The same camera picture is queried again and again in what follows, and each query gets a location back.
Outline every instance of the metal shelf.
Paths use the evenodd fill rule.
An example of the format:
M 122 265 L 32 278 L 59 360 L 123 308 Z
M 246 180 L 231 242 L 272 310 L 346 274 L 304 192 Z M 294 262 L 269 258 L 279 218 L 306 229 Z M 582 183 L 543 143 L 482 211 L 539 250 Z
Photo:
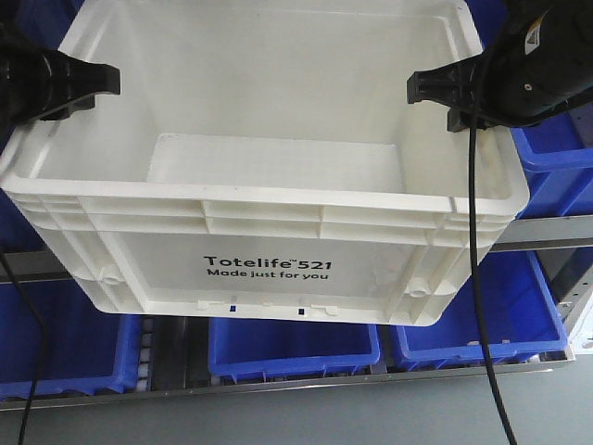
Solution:
M 495 365 L 497 375 L 545 373 L 561 368 L 574 362 L 574 354 L 570 348 L 559 353 L 556 357 L 548 357 L 542 362 L 528 362 L 516 364 Z M 343 387 L 364 384 L 388 384 L 397 382 L 423 381 L 443 378 L 460 378 L 486 375 L 482 366 L 443 369 L 435 371 L 412 371 L 407 373 L 385 373 L 369 375 L 351 375 L 336 377 L 304 378 L 287 381 L 271 381 L 238 385 L 207 386 L 202 388 L 183 388 L 170 390 L 157 390 L 149 392 L 136 392 L 127 394 L 110 394 L 98 396 L 81 396 L 36 400 L 33 409 L 65 408 L 73 406 L 100 405 L 106 403 L 120 403 L 125 401 L 141 401 L 153 399 L 170 399 L 180 397 L 195 397 L 208 394 L 231 394 L 268 392 L 290 389 L 311 389 L 327 387 Z M 25 401 L 0 402 L 0 412 L 19 411 L 24 409 Z

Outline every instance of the blue plastic bin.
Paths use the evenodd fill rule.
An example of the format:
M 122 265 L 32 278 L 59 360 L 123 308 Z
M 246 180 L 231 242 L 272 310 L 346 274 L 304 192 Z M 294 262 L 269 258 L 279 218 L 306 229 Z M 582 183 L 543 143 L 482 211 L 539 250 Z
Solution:
M 135 388 L 140 316 L 98 311 L 73 280 L 24 286 L 49 335 L 38 395 Z M 16 289 L 1 285 L 0 401 L 29 395 L 39 345 L 39 328 Z
M 15 23 L 38 45 L 57 48 L 83 0 L 21 0 Z
M 507 16 L 502 0 L 466 0 L 485 45 Z M 581 108 L 593 128 L 593 106 Z M 534 128 L 513 129 L 531 199 L 520 218 L 593 214 L 593 150 L 564 113 Z
M 534 252 L 488 254 L 480 272 L 494 362 L 522 362 L 566 347 L 564 326 Z M 396 365 L 408 371 L 480 363 L 471 280 L 436 324 L 391 326 L 390 333 Z
M 373 324 L 213 318 L 208 365 L 213 375 L 245 379 L 354 374 L 380 357 Z

